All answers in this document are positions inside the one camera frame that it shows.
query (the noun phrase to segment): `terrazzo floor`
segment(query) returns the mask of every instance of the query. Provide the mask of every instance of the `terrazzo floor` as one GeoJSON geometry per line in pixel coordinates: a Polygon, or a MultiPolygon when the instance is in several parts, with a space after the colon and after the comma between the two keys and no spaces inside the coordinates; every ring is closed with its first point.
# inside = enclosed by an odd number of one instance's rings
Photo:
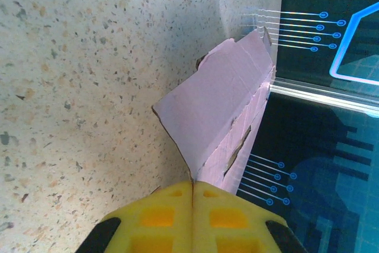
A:
{"type": "Polygon", "coordinates": [[[281,0],[0,0],[0,252],[73,252],[188,179],[151,106],[281,0]]]}

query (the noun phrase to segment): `yellow plastic object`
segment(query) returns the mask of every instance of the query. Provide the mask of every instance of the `yellow plastic object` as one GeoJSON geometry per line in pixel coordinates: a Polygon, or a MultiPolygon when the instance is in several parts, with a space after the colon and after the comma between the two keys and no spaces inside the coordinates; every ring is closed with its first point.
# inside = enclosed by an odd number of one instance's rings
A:
{"type": "Polygon", "coordinates": [[[105,253],[190,253],[192,184],[181,182],[103,218],[121,223],[105,253]]]}
{"type": "Polygon", "coordinates": [[[267,220],[285,220],[205,182],[194,187],[193,252],[280,253],[267,220]]]}
{"type": "Polygon", "coordinates": [[[181,182],[118,209],[105,253],[280,253],[267,220],[285,220],[205,182],[181,182]]]}

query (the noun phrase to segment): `cardboard flap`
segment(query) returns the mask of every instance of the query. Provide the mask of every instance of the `cardboard flap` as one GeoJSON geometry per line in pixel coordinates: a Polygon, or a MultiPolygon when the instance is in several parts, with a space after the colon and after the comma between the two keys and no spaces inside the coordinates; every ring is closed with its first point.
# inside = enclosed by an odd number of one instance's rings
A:
{"type": "Polygon", "coordinates": [[[231,152],[243,139],[257,116],[249,111],[260,110],[262,101],[258,99],[269,92],[267,78],[272,66],[256,31],[237,43],[228,39],[208,53],[195,74],[153,106],[194,179],[228,134],[232,134],[227,147],[231,152]],[[256,102],[252,101],[264,82],[264,94],[260,92],[256,102]],[[247,112],[243,120],[235,122],[243,110],[247,112]]]}

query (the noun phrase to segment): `pink cardboard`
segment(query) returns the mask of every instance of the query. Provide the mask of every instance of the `pink cardboard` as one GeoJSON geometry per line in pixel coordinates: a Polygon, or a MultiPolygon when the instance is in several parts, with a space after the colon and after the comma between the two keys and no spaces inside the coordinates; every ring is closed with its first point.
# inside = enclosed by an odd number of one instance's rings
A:
{"type": "Polygon", "coordinates": [[[237,191],[264,113],[273,67],[256,31],[238,42],[228,39],[153,106],[193,179],[237,191]]]}

